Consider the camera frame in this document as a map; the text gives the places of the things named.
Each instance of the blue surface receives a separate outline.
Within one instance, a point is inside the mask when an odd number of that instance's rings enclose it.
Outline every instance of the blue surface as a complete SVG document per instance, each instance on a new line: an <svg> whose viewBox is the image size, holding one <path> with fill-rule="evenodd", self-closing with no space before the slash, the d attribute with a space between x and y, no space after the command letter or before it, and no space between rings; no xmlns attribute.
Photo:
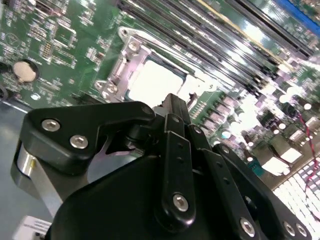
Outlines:
<svg viewBox="0 0 320 240"><path fill-rule="evenodd" d="M295 5L293 5L289 0L274 0L279 7L283 8L288 14L292 15L293 18L298 20L302 25L304 25L308 30L314 33L318 38L320 38L320 27L317 23L312 21L307 15L301 12Z"/></svg>
<svg viewBox="0 0 320 240"><path fill-rule="evenodd" d="M261 167L258 160L254 157L253 161L248 164L248 167L257 175L258 177L262 176L265 173L265 170Z"/></svg>

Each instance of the cable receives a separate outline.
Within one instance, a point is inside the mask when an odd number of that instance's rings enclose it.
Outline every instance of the cable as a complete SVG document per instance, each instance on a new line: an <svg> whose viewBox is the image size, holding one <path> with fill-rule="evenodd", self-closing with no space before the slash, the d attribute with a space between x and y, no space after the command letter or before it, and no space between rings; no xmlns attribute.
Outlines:
<svg viewBox="0 0 320 240"><path fill-rule="evenodd" d="M311 215L313 216L313 218L320 222L320 218L318 218L311 210L310 210L310 206L309 203L307 202L307 189L309 188L309 182L311 181L311 179L316 175L316 171L318 170L319 166L318 166L318 161L316 159L316 152L315 152L315 146L312 143L312 140L310 138L310 129L307 126L306 122L304 121L303 117L301 114L298 115L300 122L304 125L305 127L305 134L307 135L308 139L309 139L309 145L311 148L311 152L312 152L312 158L313 158L313 170L312 173L308 175L306 181L305 181L305 188L304 188L304 194L305 194L305 203L306 203L306 207L308 208L308 210L310 211Z"/></svg>

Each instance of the screw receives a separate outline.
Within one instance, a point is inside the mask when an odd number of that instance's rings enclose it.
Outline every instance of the screw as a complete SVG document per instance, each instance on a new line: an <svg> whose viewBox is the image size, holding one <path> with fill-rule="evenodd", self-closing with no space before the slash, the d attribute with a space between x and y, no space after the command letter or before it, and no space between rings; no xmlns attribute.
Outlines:
<svg viewBox="0 0 320 240"><path fill-rule="evenodd" d="M202 133L202 131L201 131L201 129L199 127L194 126L193 128L198 134Z"/></svg>
<svg viewBox="0 0 320 240"><path fill-rule="evenodd" d="M129 49L131 49L132 51L135 52L135 51L138 50L139 45L138 45L137 42L132 41L132 42L129 43L128 47L129 47Z"/></svg>
<svg viewBox="0 0 320 240"><path fill-rule="evenodd" d="M181 194L175 194L173 196L173 204L181 212L186 212L189 208L187 199Z"/></svg>
<svg viewBox="0 0 320 240"><path fill-rule="evenodd" d="M143 106L142 111L144 111L146 114L153 114L154 113L154 111L148 106Z"/></svg>
<svg viewBox="0 0 320 240"><path fill-rule="evenodd" d="M85 136L74 135L70 138L70 144L76 149L85 149L88 146L88 140Z"/></svg>
<svg viewBox="0 0 320 240"><path fill-rule="evenodd" d="M292 236L294 237L296 235L295 230L292 228L292 226L287 223L286 221L283 222L283 226L285 230Z"/></svg>
<svg viewBox="0 0 320 240"><path fill-rule="evenodd" d="M226 154L229 153L229 149L228 149L226 146L222 145L222 146L221 146L221 149L222 149Z"/></svg>
<svg viewBox="0 0 320 240"><path fill-rule="evenodd" d="M296 228L298 229L299 233L302 234L302 236L306 237L308 234L307 234L307 231L299 224L299 223L296 223Z"/></svg>
<svg viewBox="0 0 320 240"><path fill-rule="evenodd" d="M251 238L253 238L256 235L254 226L252 226L252 224L247 219L245 219L244 217L240 218L240 224L244 232L248 234Z"/></svg>
<svg viewBox="0 0 320 240"><path fill-rule="evenodd" d="M172 119L173 119L176 123L179 123L179 122L180 122L179 118L177 118L176 116L172 116Z"/></svg>
<svg viewBox="0 0 320 240"><path fill-rule="evenodd" d="M49 132L55 132L60 129L60 124L53 119L46 119L42 121L41 126L44 130L49 131Z"/></svg>
<svg viewBox="0 0 320 240"><path fill-rule="evenodd" d="M128 35L128 32L127 32L127 30L123 29L123 30L121 31L121 34L122 34L123 36L127 36L127 35Z"/></svg>

